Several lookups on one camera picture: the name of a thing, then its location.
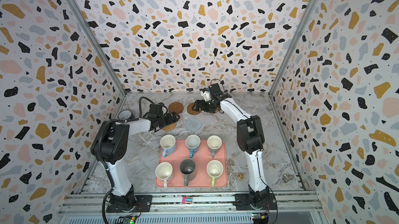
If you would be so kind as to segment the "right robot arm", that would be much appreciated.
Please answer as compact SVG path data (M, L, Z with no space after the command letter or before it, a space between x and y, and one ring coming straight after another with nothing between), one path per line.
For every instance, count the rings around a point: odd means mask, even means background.
M247 113L217 83L201 89L200 95L203 98L194 102L192 110L206 113L220 110L236 123L237 143L245 153L249 171L249 205L253 209L265 209L272 197L262 162L265 135L260 117Z

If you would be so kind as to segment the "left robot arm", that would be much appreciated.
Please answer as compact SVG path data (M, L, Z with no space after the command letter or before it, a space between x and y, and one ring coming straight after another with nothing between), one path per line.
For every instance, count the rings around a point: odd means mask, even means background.
M143 113L139 103L139 116L133 119L111 119L105 121L92 143L90 152L103 166L109 179L111 189L102 202L102 213L107 209L128 212L138 207L134 186L125 169L124 156L131 135L160 131L162 128L179 121L176 112L169 112L163 103L150 102L149 111Z

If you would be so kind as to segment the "brown wooden coaster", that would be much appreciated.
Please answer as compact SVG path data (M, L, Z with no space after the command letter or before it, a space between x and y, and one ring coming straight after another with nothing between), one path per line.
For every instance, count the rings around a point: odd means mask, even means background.
M198 115L198 114L201 112L201 110L199 110L199 111L193 110L193 107L194 107L194 103L190 103L190 104L187 106L187 112L188 112L190 115Z
M170 113L181 114L184 110L184 106L181 102L173 102L169 105L168 111Z

